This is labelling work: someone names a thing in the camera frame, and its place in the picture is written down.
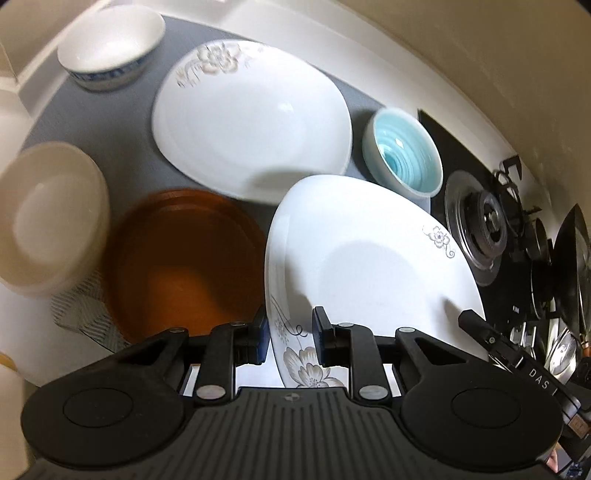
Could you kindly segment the large white floral plate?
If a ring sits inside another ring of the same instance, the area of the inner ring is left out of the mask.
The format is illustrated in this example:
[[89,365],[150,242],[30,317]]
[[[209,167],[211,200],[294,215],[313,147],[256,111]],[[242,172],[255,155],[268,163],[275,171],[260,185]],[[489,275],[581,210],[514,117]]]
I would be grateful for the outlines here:
[[341,387],[344,367],[322,367],[311,312],[392,337],[413,327],[481,359],[458,325],[464,310],[484,312],[457,242],[433,216],[368,181],[318,175],[298,181],[280,201],[264,260],[270,338],[287,388]]

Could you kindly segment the brown round plate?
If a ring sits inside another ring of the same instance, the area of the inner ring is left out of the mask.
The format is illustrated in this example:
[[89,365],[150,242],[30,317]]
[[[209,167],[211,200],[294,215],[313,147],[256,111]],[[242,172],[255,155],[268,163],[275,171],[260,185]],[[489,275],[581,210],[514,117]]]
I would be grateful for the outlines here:
[[263,306],[264,247],[238,202],[196,189],[153,194],[108,239],[101,273],[111,319],[130,343],[250,322]]

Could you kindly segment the black gas stove top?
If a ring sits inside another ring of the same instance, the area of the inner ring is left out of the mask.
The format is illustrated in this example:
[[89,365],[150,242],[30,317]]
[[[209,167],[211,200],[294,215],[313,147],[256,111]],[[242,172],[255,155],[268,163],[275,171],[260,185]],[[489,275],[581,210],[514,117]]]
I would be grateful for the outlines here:
[[485,318],[546,359],[552,294],[550,247],[538,207],[523,207],[510,170],[522,173],[515,155],[490,171],[427,112],[419,121],[439,151],[444,182],[431,213],[452,234],[476,280]]

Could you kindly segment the black wok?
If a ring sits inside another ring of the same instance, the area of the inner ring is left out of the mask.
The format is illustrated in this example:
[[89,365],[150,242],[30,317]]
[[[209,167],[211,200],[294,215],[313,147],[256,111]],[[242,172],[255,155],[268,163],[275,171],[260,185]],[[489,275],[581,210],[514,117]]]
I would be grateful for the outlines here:
[[583,212],[575,204],[562,222],[554,245],[555,300],[558,312],[582,345],[590,342],[590,238]]

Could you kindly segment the black pan support grate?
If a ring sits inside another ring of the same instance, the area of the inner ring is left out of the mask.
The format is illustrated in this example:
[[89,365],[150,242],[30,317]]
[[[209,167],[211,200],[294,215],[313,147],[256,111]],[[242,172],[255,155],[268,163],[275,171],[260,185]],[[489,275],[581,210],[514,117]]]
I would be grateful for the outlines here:
[[500,201],[509,230],[515,236],[522,236],[530,217],[540,213],[542,208],[534,205],[526,209],[523,206],[519,187],[510,175],[512,168],[516,170],[518,179],[523,179],[523,165],[519,155],[503,160],[499,168],[493,172],[497,182],[495,195]]

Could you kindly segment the black white patterned cloth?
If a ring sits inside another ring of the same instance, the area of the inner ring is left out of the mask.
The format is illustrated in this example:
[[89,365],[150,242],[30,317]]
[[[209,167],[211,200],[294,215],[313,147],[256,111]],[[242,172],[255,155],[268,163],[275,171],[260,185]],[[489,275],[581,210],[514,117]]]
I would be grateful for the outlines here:
[[82,334],[111,353],[129,346],[108,313],[98,271],[71,289],[54,295],[50,309],[57,326]]

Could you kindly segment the light blue ceramic bowl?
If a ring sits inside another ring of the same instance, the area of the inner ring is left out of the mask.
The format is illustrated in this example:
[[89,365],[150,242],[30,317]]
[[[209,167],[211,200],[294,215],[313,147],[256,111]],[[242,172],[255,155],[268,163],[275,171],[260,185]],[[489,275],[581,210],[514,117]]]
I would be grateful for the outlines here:
[[434,140],[402,109],[374,113],[363,132],[362,153],[377,183],[409,200],[431,199],[443,186],[443,164]]

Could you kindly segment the cream white bowl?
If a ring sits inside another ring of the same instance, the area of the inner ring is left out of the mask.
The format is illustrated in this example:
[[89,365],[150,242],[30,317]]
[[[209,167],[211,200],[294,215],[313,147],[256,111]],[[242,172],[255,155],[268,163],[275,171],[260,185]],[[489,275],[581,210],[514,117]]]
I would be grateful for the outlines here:
[[90,156],[57,141],[21,151],[1,172],[1,283],[30,297],[73,287],[97,265],[109,223]]

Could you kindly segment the grey cloth mat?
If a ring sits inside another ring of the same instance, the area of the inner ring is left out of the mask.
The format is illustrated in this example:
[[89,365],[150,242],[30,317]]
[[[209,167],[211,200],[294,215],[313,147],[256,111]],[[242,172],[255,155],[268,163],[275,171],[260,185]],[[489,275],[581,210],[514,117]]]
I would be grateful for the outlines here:
[[[211,192],[164,159],[152,138],[150,122],[157,86],[172,63],[191,47],[220,36],[218,30],[204,25],[168,19],[162,44],[136,82],[111,93],[90,93],[67,81],[29,134],[28,145],[64,141],[95,161],[109,191],[111,233],[153,194],[180,189]],[[228,199],[238,202],[266,237],[273,207]]]

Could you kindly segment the blue white patterned bowl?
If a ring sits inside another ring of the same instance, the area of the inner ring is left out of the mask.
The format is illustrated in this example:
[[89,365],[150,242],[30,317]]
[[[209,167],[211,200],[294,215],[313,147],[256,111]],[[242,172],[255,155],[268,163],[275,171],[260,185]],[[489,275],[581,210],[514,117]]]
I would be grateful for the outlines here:
[[165,30],[163,17],[148,7],[106,8],[72,27],[57,48],[58,62],[85,90],[116,90],[141,76]]

